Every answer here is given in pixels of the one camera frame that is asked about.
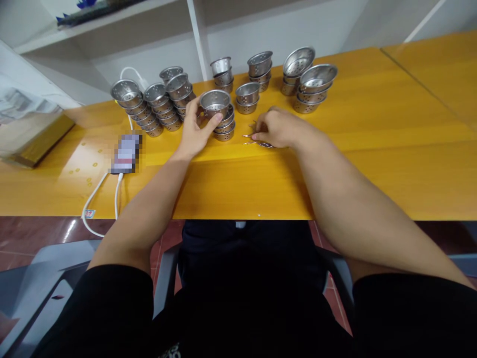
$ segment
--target right hand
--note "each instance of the right hand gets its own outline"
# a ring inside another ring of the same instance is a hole
[[[276,106],[262,113],[257,120],[257,133],[253,140],[270,143],[274,147],[291,147],[297,150],[300,146],[317,141],[321,133],[308,122]]]

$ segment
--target smartphone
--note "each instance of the smartphone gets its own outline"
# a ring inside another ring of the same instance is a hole
[[[114,151],[111,163],[111,174],[134,173],[139,164],[139,152],[142,147],[141,134],[125,134],[121,136],[118,149]]]

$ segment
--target small sticker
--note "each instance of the small sticker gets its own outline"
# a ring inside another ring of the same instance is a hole
[[[96,210],[86,210],[85,217],[86,219],[92,219]]]

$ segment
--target tiled floor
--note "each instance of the tiled floor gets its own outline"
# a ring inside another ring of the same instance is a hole
[[[106,233],[114,220],[90,220],[90,226],[99,233]],[[316,225],[309,221],[314,242],[324,249],[336,250]],[[172,220],[166,232],[151,252],[151,277],[156,285],[160,260],[164,251],[182,241],[184,220]],[[477,252],[475,242],[457,222],[421,222],[419,226],[428,233],[447,254]],[[78,217],[0,217],[0,271],[31,263],[35,254],[46,245],[79,240],[98,239],[89,233]],[[181,288],[176,275],[175,291]],[[350,331],[339,294],[332,278],[328,281],[325,297],[338,323]]]

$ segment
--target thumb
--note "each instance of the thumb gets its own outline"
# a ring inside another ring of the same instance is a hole
[[[262,142],[270,141],[270,133],[268,132],[259,132],[252,135],[253,140],[260,140]]]
[[[217,128],[223,117],[224,116],[221,113],[215,114],[211,119],[209,119],[209,123],[207,123],[203,131],[205,131],[207,135],[210,135],[214,129]]]

